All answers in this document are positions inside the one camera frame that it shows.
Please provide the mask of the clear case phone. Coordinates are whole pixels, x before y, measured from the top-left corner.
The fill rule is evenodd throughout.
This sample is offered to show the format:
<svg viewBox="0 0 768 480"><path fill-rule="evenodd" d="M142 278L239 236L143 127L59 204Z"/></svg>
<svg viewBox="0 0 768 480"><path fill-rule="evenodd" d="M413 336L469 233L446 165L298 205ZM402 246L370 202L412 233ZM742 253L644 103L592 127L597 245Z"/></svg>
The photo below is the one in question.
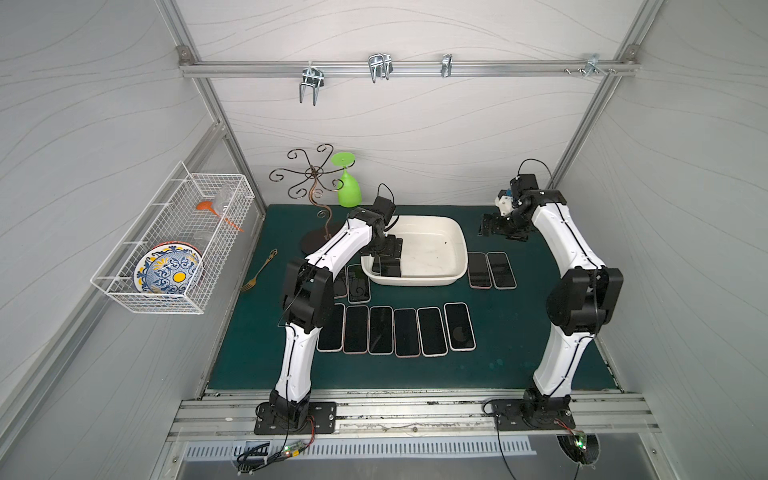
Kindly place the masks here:
<svg viewBox="0 0 768 480"><path fill-rule="evenodd" d="M402 276L401 261L392 256L374 256L372 272L377 276L399 278Z"/></svg>

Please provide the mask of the pale green case phone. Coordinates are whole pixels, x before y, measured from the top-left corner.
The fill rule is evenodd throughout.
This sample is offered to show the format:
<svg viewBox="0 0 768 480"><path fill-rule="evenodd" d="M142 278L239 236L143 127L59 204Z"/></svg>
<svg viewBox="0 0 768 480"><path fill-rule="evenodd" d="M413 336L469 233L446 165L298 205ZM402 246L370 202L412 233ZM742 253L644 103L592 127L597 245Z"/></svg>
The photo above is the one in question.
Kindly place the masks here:
<svg viewBox="0 0 768 480"><path fill-rule="evenodd" d="M371 300L370 280L361 264L347 266L347 282L347 299L350 304L365 304Z"/></svg>

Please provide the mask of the grey case phone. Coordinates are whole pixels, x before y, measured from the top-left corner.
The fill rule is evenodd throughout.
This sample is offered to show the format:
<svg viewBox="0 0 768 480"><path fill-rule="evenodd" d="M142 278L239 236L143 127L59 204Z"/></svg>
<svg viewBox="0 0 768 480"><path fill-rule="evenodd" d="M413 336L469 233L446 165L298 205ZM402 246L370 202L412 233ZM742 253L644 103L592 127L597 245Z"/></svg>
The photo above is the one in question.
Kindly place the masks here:
<svg viewBox="0 0 768 480"><path fill-rule="evenodd" d="M498 290L514 290L517 280L505 252L488 252L486 254L490 268L492 284Z"/></svg>

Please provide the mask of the white plastic storage box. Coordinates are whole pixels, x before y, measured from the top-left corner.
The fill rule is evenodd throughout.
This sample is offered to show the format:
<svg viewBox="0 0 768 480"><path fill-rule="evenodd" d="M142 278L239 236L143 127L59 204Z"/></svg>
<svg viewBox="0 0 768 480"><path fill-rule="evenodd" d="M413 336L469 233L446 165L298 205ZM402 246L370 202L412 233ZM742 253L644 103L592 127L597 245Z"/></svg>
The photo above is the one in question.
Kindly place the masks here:
<svg viewBox="0 0 768 480"><path fill-rule="evenodd" d="M400 215L389 234L403 240L400 275L374 271L374 258L362 256L361 265L371 281L385 286L445 286L467 270L468 252L461 226L443 216Z"/></svg>

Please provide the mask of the mint green case phone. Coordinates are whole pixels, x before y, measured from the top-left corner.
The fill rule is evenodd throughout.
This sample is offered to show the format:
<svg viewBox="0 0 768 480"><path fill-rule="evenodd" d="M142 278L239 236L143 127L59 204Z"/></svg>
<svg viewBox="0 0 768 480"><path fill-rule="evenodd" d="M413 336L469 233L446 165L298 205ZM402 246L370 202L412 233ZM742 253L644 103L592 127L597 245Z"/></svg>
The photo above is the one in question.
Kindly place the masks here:
<svg viewBox="0 0 768 480"><path fill-rule="evenodd" d="M391 306L375 306L369 313L368 353L391 355L394 352L394 310Z"/></svg>

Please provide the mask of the rose case phone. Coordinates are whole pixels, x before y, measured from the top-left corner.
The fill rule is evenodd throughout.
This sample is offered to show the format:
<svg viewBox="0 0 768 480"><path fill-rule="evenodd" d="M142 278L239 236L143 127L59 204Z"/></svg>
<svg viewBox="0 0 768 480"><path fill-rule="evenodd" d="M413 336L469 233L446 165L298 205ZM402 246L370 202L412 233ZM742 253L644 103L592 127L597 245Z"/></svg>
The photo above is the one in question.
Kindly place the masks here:
<svg viewBox="0 0 768 480"><path fill-rule="evenodd" d="M351 305L346 310L342 351L345 354L365 354L368 351L369 308Z"/></svg>

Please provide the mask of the light pink case phone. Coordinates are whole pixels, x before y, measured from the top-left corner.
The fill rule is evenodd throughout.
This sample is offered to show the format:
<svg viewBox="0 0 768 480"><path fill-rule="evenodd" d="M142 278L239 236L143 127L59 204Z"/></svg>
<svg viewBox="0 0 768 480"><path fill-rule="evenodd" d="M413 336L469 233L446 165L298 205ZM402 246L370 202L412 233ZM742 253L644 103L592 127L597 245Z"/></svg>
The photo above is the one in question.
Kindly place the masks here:
<svg viewBox="0 0 768 480"><path fill-rule="evenodd" d="M346 306L333 305L331 316L322 327L317 344L317 351L323 353L340 352L343 348L346 325Z"/></svg>

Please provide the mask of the cream case phone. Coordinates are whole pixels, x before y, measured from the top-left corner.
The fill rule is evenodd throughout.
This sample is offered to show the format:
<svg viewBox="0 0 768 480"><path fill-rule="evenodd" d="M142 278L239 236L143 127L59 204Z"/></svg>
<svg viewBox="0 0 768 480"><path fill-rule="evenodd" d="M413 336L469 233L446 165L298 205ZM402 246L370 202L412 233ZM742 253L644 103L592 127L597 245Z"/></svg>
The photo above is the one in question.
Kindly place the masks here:
<svg viewBox="0 0 768 480"><path fill-rule="evenodd" d="M416 314L422 354L428 358L446 356L448 345L441 310L423 307Z"/></svg>

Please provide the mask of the dark pink case phone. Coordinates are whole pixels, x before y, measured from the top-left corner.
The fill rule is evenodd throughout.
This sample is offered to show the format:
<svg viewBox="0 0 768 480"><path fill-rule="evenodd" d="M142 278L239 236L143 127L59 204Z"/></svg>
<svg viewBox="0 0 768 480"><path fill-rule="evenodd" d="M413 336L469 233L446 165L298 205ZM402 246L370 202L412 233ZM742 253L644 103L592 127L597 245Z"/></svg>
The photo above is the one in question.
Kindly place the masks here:
<svg viewBox="0 0 768 480"><path fill-rule="evenodd" d="M448 343L452 351L473 351L476 340L469 308L463 302L446 303L443 307Z"/></svg>

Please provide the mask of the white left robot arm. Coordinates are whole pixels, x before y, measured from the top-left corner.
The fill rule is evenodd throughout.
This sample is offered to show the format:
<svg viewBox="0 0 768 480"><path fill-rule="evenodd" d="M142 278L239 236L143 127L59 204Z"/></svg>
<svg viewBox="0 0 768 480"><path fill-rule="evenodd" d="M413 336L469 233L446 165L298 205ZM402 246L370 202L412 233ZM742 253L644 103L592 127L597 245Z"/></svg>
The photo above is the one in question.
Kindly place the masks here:
<svg viewBox="0 0 768 480"><path fill-rule="evenodd" d="M384 198L353 209L336 234L286 267L281 314L285 348L269 405L293 426L307 416L314 353L334 307L334 282L357 254L399 255L400 240L387 231L395 212L395 204Z"/></svg>

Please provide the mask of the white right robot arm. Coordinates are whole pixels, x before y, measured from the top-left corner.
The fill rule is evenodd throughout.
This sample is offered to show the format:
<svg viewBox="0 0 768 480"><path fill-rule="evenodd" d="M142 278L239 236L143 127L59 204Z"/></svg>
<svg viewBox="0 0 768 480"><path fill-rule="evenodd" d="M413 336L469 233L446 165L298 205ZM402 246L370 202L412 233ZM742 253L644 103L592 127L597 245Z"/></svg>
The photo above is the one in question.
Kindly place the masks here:
<svg viewBox="0 0 768 480"><path fill-rule="evenodd" d="M536 231L552 254L560 280L547 296L550 333L533 374L531 401L563 401L587 347L613 316L624 277L588 245L557 190L502 190L497 214L486 214L482 232L522 239Z"/></svg>

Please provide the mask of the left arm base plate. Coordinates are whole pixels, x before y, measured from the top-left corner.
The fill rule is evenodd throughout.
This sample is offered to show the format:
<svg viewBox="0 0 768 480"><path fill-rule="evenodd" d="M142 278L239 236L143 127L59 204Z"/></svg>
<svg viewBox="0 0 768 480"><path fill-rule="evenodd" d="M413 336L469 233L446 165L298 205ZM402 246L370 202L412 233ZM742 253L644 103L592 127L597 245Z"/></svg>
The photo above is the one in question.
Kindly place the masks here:
<svg viewBox="0 0 768 480"><path fill-rule="evenodd" d="M257 436L332 434L336 427L336 402L308 402L299 406L262 402L255 409L253 433Z"/></svg>

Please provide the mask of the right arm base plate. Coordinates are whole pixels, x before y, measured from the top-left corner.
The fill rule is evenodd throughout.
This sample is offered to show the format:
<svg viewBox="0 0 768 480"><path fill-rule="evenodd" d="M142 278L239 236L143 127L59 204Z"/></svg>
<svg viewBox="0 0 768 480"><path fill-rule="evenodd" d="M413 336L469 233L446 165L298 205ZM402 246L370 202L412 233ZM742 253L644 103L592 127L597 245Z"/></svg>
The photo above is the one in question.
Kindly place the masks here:
<svg viewBox="0 0 768 480"><path fill-rule="evenodd" d="M501 432L575 430L569 396L538 400L492 399L483 405Z"/></svg>

